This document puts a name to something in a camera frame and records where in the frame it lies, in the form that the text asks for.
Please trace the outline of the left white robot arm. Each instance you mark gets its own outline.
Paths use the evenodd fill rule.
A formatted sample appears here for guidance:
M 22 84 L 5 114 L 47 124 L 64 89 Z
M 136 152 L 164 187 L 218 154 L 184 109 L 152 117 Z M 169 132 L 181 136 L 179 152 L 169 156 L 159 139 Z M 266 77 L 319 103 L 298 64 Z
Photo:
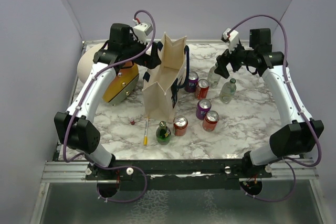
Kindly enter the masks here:
M 128 62 L 153 69 L 161 64 L 157 45 L 147 42 L 149 34 L 155 35 L 155 23 L 137 23 L 134 27 L 115 23 L 110 38 L 94 54 L 89 75 L 79 95 L 65 112 L 54 117 L 56 131 L 63 148 L 79 151 L 89 161 L 96 163 L 104 179 L 115 175 L 114 155 L 100 144 L 100 132 L 93 125 L 96 110 L 110 83 L 125 69 Z

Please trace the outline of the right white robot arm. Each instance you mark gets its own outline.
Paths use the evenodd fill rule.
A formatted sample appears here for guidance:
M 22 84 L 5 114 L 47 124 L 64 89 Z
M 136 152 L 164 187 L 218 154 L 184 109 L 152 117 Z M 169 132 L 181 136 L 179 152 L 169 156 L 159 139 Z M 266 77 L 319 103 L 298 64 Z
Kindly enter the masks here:
M 241 164 L 242 173 L 254 177 L 262 165 L 285 156 L 310 152 L 324 125 L 303 105 L 292 83 L 284 54 L 272 49 L 270 29 L 250 30 L 250 49 L 245 49 L 238 32 L 229 28 L 223 32 L 221 40 L 228 44 L 228 48 L 216 58 L 215 73 L 227 79 L 227 65 L 231 65 L 234 72 L 242 66 L 255 68 L 270 90 L 281 120 L 281 129 L 271 135 L 267 145 L 246 154 L 246 161 Z

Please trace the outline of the red cola can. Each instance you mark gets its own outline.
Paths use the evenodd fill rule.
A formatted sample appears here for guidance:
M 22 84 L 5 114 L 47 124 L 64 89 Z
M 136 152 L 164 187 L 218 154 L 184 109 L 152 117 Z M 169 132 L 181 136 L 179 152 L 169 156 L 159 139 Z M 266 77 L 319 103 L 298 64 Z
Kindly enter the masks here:
M 207 79 L 199 79 L 196 86 L 195 97 L 198 100 L 205 99 L 208 90 L 209 90 L 209 81 Z

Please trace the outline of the cream canvas tote bag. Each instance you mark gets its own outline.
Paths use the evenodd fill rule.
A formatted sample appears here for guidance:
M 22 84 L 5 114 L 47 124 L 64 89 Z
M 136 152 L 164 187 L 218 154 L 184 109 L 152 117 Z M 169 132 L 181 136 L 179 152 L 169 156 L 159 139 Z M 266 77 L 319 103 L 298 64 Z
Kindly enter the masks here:
M 167 34 L 157 43 L 161 64 L 143 76 L 145 115 L 150 119 L 172 122 L 184 89 L 187 73 L 187 37 L 172 40 Z

